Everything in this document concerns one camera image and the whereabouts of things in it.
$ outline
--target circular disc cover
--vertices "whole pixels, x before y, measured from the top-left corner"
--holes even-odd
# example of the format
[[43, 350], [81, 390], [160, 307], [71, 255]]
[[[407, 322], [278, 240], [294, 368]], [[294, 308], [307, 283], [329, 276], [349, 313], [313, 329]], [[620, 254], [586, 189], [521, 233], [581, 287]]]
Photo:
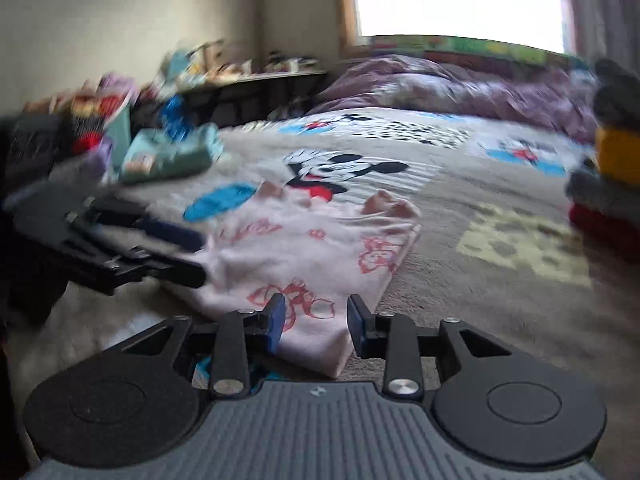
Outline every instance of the circular disc cover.
[[595, 389], [535, 359], [476, 359], [447, 380], [432, 410], [458, 444], [489, 460], [544, 467], [591, 454], [606, 410]]
[[167, 362], [119, 352], [53, 376], [24, 409], [40, 455], [95, 468], [156, 457], [178, 444], [197, 417], [196, 392]]

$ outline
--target black and white spotted patch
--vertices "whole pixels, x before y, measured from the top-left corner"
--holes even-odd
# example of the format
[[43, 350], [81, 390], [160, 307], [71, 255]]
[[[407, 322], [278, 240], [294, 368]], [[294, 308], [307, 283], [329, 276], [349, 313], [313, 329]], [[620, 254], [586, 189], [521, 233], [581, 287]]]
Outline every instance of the black and white spotted patch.
[[469, 138], [469, 133], [465, 130], [402, 121], [376, 121], [375, 124], [350, 132], [350, 135], [369, 139], [405, 140], [451, 149], [458, 148]]

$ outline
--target cartoon patterned blanket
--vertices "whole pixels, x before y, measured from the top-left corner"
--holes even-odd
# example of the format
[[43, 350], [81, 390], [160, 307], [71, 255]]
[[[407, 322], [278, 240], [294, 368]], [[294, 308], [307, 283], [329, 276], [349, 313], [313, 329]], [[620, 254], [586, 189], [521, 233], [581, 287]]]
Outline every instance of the cartoon patterned blanket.
[[[610, 478], [638, 477], [637, 269], [566, 220], [566, 172], [588, 150], [520, 124], [384, 108], [254, 123], [222, 137], [229, 155], [208, 173], [129, 192], [173, 220], [198, 197], [238, 181], [269, 180], [337, 205], [362, 204], [377, 189], [409, 200], [421, 211], [420, 237], [378, 310], [423, 326], [460, 317], [586, 375], [608, 408], [596, 465]], [[213, 231], [223, 221], [196, 225]], [[13, 334], [7, 344], [18, 407], [43, 378], [184, 312], [157, 283], [124, 286], [113, 298], [69, 286], [43, 330]], [[424, 360], [424, 372], [437, 387], [432, 362]], [[381, 376], [382, 363], [352, 356], [340, 379]]]

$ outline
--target crumpled bedding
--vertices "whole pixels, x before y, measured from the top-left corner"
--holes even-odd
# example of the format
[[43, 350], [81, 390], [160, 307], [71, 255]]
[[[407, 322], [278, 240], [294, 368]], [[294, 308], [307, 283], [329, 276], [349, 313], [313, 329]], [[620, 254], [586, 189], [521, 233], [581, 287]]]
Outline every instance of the crumpled bedding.
[[514, 82], [426, 59], [377, 57], [349, 69], [321, 92], [321, 104], [309, 114], [386, 107], [472, 115], [532, 124], [593, 144], [596, 82], [585, 75], [549, 69], [534, 81]]

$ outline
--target mickey mouse print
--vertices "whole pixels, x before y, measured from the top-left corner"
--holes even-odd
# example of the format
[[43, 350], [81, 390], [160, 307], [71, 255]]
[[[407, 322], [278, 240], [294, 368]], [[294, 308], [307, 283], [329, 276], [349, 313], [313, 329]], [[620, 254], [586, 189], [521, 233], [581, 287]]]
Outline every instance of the mickey mouse print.
[[418, 190], [441, 167], [417, 162], [363, 156], [353, 152], [328, 152], [303, 148], [284, 157], [292, 179], [290, 187], [334, 202], [364, 202], [377, 189], [396, 194]]

